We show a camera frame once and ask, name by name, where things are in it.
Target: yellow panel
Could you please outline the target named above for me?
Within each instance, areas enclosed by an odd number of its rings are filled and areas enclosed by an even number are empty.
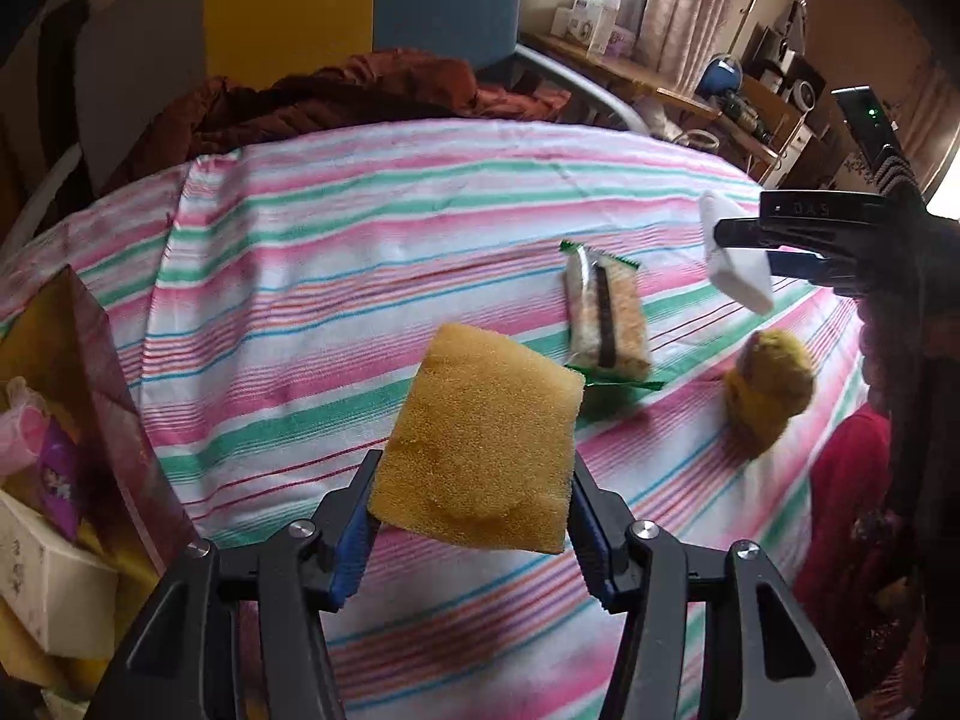
[[[373,45],[373,0],[203,0],[206,71],[258,89]]]
[[[42,688],[64,688],[56,660],[45,654],[30,632],[0,598],[0,666],[11,677]]]

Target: yellow plush toy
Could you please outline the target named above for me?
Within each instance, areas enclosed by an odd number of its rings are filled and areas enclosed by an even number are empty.
[[[791,416],[813,398],[813,361],[786,330],[760,330],[747,339],[736,367],[724,375],[727,412],[750,457],[766,452]]]

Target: striped bedsheet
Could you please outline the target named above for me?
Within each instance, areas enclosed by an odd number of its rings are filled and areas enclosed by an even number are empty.
[[[753,538],[790,578],[808,546],[808,468],[861,401],[853,304],[776,281],[756,317],[704,275],[696,199],[755,209],[720,161],[626,133],[507,122],[359,127],[205,157],[101,200],[0,274],[0,331],[66,262],[109,312],[134,400],[197,527],[267,538],[383,445],[441,322],[562,361],[561,238],[642,264],[655,394],[587,392],[584,460],[685,541]],[[743,466],[722,371],[785,327],[818,367],[808,411]],[[622,619],[573,553],[459,549],[384,528],[360,592],[325,615],[352,719],[596,717]],[[696,709],[691,607],[680,716]]]

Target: red clothing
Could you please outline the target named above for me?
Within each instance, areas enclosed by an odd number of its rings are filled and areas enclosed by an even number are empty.
[[[880,507],[890,485],[890,420],[863,404],[827,439],[810,470],[810,551],[793,586],[794,595],[821,635],[850,562],[853,525]]]
[[[527,91],[479,83],[467,62],[415,49],[354,55],[342,66],[287,76],[262,91],[213,77],[150,123],[102,194],[201,154],[252,143],[413,119],[555,122],[570,99],[569,92],[539,82]]]

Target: brown blanket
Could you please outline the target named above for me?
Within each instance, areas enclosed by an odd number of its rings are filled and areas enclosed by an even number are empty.
[[[103,194],[201,154],[376,122],[448,117],[555,121],[569,93],[480,84],[467,62],[419,50],[354,55],[342,67],[287,76],[258,92],[213,77],[147,127]]]

